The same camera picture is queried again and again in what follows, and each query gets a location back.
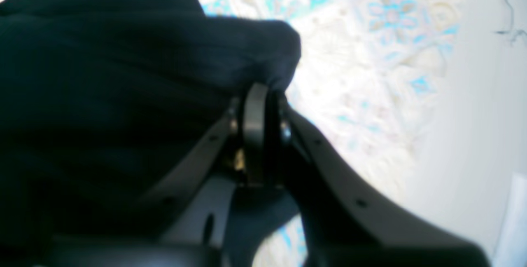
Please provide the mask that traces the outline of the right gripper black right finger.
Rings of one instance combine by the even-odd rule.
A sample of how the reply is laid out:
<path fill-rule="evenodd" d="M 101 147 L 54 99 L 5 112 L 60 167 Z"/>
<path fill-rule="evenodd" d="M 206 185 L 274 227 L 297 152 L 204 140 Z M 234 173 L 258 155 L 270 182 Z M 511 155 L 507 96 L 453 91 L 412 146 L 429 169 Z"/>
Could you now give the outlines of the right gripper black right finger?
<path fill-rule="evenodd" d="M 275 174 L 299 207 L 306 267 L 488 267 L 473 242 L 417 217 L 362 179 L 284 94 L 268 96 Z"/>

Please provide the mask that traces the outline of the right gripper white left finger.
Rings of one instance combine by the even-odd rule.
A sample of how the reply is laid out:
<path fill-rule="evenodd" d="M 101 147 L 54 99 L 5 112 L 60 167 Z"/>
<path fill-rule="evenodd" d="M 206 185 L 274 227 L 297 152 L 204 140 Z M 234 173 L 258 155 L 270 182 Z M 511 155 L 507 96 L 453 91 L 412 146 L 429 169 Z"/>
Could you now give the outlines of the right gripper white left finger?
<path fill-rule="evenodd" d="M 239 189 L 270 185 L 269 87 L 250 87 L 195 147 L 141 197 L 148 218 L 168 216 L 153 241 L 136 248 L 138 267 L 233 267 L 226 250 L 232 206 Z"/>

